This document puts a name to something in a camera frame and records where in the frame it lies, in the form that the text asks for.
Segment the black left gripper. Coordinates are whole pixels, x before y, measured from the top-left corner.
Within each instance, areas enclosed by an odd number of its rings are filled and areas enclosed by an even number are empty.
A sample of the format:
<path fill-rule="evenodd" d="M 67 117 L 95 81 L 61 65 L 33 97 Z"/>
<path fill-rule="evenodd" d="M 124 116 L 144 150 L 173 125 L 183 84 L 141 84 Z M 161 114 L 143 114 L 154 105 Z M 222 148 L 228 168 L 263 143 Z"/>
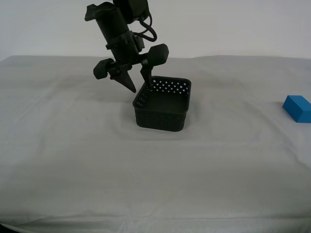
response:
<path fill-rule="evenodd" d="M 169 55 L 169 48 L 166 44 L 153 46 L 147 53 L 141 54 L 144 48 L 143 40 L 132 32 L 123 33 L 111 39 L 106 48 L 111 50 L 114 58 L 101 60 L 94 67 L 95 78 L 100 80 L 109 75 L 111 80 L 117 81 L 133 93 L 136 93 L 136 88 L 128 71 L 134 65 L 141 64 L 140 73 L 148 90 L 151 90 L 153 68 L 166 63 Z"/>

